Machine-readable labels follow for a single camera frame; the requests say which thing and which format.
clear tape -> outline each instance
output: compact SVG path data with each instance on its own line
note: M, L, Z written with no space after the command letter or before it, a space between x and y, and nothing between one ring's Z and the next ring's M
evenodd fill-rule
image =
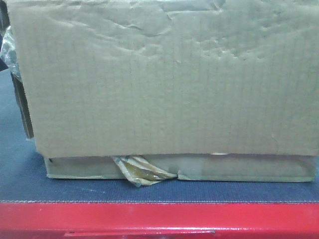
M22 81L20 70L19 70L19 64L16 58L15 44L14 44L14 38L13 38L11 26L9 26L4 32L0 58L8 66L11 73L14 76L16 76L20 81Z
M177 177L177 174L155 167L142 156L112 156L112 159L124 176L137 187L150 186Z

red surface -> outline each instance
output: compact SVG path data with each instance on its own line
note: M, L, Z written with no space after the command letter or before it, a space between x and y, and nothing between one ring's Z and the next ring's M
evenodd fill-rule
M319 239L319 204L0 203L1 239Z

cardboard box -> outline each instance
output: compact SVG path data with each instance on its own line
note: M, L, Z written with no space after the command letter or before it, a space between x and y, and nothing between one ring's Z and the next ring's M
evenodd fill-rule
M318 155L316 1L7 4L46 158Z

blue mat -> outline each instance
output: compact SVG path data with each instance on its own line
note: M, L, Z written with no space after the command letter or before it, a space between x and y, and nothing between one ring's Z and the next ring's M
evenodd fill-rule
M8 70L0 72L0 201L2 202L319 202L314 183L167 180L136 188L126 180L48 179L34 143L25 140Z

red table edge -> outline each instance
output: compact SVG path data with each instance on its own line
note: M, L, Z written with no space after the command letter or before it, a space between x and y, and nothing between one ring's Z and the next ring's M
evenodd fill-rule
M73 239L319 238L319 204L0 203L0 238L43 233L46 238Z

